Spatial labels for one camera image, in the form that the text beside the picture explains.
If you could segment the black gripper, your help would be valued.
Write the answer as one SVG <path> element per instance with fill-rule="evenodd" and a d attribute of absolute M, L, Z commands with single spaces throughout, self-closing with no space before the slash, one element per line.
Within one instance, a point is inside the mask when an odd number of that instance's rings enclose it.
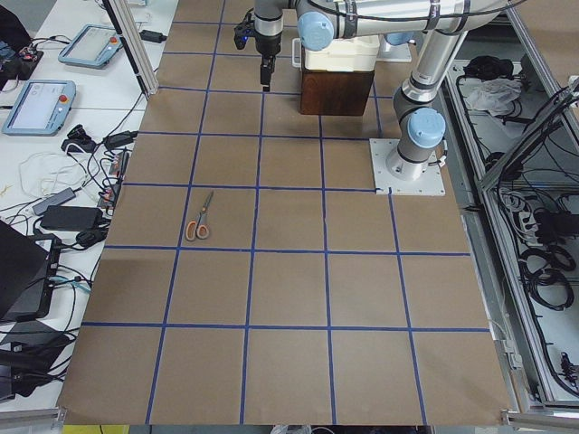
<path fill-rule="evenodd" d="M 275 71 L 276 57 L 281 51 L 281 33 L 265 35 L 255 31 L 256 50 L 262 56 L 260 83 L 263 92 L 271 91 L 271 79 Z"/>

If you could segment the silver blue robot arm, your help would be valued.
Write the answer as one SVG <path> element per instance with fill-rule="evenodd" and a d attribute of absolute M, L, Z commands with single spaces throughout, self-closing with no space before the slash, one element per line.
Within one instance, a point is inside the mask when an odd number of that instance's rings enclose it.
<path fill-rule="evenodd" d="M 511 7 L 509 1 L 406 0 L 300 1 L 294 8 L 299 36 L 312 51 L 336 39 L 424 32 L 418 61 L 394 94 L 402 136 L 385 160 L 392 176 L 414 181 L 443 139 L 445 120 L 431 104 L 458 49 L 469 31 Z"/>
<path fill-rule="evenodd" d="M 271 90 L 275 61 L 281 51 L 283 10 L 293 9 L 291 0 L 257 0 L 254 2 L 254 38 L 261 55 L 260 81 L 264 92 Z"/>

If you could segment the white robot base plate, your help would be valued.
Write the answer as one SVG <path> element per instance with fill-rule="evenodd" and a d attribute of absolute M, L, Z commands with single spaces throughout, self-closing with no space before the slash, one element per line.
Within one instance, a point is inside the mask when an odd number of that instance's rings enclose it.
<path fill-rule="evenodd" d="M 421 163 L 403 160 L 398 153 L 398 139 L 369 140 L 375 193 L 405 196 L 444 196 L 439 158 L 433 149 Z"/>

